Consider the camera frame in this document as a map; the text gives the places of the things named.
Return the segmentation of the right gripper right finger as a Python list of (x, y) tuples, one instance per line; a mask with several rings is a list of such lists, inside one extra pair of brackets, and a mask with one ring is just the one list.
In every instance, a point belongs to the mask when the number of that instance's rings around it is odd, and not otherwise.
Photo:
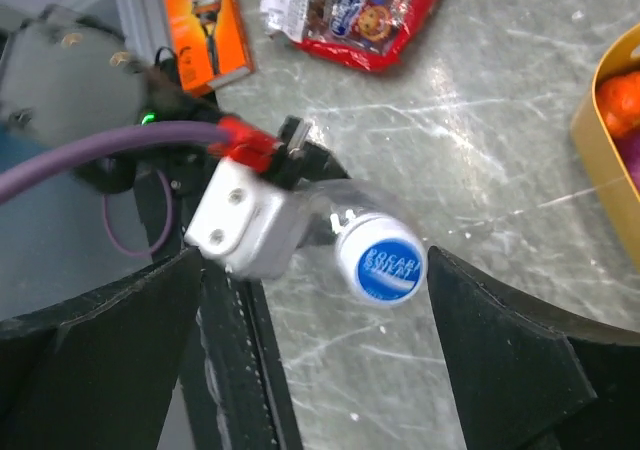
[(469, 449), (636, 449), (639, 335), (428, 251), (428, 291)]

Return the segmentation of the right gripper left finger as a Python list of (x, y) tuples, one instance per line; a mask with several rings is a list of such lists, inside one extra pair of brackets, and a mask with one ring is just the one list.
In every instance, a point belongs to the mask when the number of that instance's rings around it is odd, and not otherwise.
[(1, 323), (4, 449), (154, 449), (199, 305), (185, 249)]

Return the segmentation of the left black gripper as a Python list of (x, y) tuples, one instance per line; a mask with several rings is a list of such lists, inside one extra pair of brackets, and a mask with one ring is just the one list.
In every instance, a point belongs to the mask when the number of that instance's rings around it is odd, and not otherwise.
[(334, 154), (307, 139), (311, 124), (302, 118), (287, 116), (280, 126), (282, 145), (276, 150), (269, 167), (269, 182), (291, 190), (302, 180), (349, 179), (350, 176)]

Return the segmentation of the clear plastic bottle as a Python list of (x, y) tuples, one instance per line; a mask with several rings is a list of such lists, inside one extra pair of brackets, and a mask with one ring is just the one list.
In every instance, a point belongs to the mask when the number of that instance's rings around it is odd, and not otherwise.
[(300, 184), (296, 194), (309, 213), (299, 248), (333, 245), (346, 226), (358, 217), (385, 214), (405, 220), (401, 201), (392, 193), (364, 180), (334, 179)]

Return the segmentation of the blue bottle cap front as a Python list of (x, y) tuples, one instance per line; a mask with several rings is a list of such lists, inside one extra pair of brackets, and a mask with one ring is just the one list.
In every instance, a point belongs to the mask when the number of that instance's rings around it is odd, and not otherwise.
[(422, 242), (401, 220), (366, 213), (351, 220), (335, 243), (335, 262), (347, 287), (361, 300), (392, 307), (424, 286), (428, 259)]

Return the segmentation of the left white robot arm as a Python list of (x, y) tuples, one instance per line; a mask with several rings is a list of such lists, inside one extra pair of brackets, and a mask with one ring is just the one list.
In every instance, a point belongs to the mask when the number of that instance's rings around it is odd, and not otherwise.
[(145, 168), (176, 195), (198, 195), (224, 157), (286, 190), (346, 177), (298, 119), (270, 135), (221, 110), (212, 93), (185, 92), (177, 63), (169, 50), (147, 63), (114, 28), (58, 5), (23, 20), (1, 56), (1, 126), (43, 153), (2, 173), (2, 200), (68, 171), (100, 193), (122, 193)]

